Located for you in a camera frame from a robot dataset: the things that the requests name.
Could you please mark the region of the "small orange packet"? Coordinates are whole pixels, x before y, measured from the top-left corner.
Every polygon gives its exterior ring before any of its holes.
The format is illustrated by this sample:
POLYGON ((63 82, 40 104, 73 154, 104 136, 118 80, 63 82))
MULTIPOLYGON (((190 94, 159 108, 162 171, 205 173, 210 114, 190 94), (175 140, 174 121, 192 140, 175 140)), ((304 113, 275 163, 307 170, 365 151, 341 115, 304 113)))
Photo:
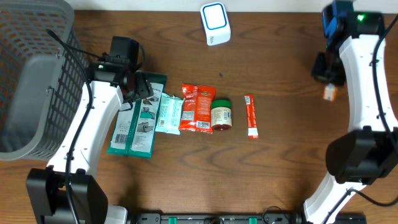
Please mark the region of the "small orange packet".
POLYGON ((323 99, 328 101, 334 101, 337 92, 338 92, 337 87, 334 84, 329 83, 325 86, 325 89, 323 91, 323 99))

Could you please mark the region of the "green 3M gloves package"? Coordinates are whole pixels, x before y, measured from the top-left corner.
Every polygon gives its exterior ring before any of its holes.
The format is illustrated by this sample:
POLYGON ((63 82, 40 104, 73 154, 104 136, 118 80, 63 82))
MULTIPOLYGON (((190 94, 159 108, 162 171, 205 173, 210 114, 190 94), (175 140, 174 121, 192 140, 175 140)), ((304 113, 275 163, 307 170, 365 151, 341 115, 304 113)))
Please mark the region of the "green 3M gloves package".
POLYGON ((150 159, 155 126, 167 75, 146 73, 154 94, 143 100, 122 104, 107 153, 150 159))

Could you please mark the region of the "pale green wipes pack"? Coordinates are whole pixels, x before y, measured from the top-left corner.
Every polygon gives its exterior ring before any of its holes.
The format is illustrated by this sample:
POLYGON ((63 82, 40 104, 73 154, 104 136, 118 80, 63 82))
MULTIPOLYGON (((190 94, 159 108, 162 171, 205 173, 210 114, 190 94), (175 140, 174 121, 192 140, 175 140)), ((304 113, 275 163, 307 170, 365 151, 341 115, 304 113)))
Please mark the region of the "pale green wipes pack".
POLYGON ((155 131, 180 135, 180 121, 184 99, 162 93, 155 131))

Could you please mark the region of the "red stick packet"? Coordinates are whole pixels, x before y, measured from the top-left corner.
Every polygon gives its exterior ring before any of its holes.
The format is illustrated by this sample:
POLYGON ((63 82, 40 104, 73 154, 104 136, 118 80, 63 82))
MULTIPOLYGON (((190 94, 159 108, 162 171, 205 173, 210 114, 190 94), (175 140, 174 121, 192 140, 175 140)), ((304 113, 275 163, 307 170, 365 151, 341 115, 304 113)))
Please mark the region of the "red stick packet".
POLYGON ((248 137, 250 139, 258 139, 258 129, 256 120, 256 109, 254 106, 254 95, 247 94, 244 96, 246 102, 246 113, 248 121, 248 137))

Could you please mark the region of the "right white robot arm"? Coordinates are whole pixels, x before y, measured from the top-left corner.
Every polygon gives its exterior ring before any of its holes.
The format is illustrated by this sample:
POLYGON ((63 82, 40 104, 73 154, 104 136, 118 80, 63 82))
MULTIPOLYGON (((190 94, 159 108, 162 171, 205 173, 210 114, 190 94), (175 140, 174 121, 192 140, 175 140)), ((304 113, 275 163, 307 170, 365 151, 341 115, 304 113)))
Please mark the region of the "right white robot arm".
POLYGON ((356 194, 387 176, 397 165, 397 118, 387 89, 384 48, 391 27, 380 12, 355 11, 336 1, 322 12, 326 50, 319 53, 313 77, 346 85, 348 132, 326 150, 326 176, 303 205, 308 223, 334 223, 356 194))

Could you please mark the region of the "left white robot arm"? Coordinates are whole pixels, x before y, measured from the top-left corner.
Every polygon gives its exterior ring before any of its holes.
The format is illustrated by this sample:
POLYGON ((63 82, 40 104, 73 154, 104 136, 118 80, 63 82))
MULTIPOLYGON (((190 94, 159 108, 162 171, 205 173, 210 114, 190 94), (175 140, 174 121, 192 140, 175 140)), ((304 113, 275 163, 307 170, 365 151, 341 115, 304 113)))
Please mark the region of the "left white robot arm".
POLYGON ((127 223, 96 181, 104 140, 124 103, 152 96, 150 75, 97 62, 85 72, 80 104, 60 148, 45 169, 30 170, 26 186, 37 223, 127 223))

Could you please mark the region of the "white barcode scanner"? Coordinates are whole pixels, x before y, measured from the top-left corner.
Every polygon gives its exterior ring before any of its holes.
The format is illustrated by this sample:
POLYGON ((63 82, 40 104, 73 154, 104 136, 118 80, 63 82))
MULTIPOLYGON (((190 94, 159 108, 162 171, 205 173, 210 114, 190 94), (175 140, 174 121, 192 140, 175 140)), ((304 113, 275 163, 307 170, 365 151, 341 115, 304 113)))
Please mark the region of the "white barcode scanner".
POLYGON ((231 38, 231 27, 222 2, 205 4, 200 9, 201 20, 209 46, 226 43, 231 38))

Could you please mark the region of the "red snack bag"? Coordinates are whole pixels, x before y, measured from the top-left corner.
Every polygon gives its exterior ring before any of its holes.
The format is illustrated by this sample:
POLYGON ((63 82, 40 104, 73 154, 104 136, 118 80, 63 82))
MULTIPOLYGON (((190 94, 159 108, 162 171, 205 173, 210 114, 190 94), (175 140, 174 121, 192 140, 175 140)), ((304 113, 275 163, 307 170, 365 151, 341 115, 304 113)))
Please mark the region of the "red snack bag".
POLYGON ((211 104, 216 94, 216 88, 183 84, 182 93, 185 100, 179 130, 212 133, 211 104))

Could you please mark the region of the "green lid jar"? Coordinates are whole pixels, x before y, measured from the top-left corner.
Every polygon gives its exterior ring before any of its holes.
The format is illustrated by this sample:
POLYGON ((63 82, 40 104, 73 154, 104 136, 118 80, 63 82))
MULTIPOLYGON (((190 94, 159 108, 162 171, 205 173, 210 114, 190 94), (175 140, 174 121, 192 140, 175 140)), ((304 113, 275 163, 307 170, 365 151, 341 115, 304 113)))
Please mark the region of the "green lid jar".
POLYGON ((214 131, 232 128, 232 111, 229 100, 215 100, 211 103, 211 127, 214 131))

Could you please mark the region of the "grey plastic mesh basket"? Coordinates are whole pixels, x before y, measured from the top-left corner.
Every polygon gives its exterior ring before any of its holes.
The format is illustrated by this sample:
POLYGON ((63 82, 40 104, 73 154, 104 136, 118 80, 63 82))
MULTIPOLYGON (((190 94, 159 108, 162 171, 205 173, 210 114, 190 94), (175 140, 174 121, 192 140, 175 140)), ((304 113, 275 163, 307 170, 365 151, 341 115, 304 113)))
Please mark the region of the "grey plastic mesh basket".
POLYGON ((1 160, 48 160, 66 136, 88 61, 46 30, 79 48, 74 18, 66 1, 1 1, 1 160))

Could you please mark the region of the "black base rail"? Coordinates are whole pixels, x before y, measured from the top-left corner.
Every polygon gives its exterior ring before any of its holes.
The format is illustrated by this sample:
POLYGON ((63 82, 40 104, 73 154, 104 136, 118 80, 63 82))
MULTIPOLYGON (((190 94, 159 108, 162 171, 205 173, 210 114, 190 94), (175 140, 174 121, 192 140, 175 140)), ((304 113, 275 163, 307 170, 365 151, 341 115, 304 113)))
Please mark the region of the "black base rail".
POLYGON ((269 212, 262 215, 161 215, 143 213, 132 217, 127 223, 132 224, 288 224, 305 223, 299 214, 284 215, 269 212))

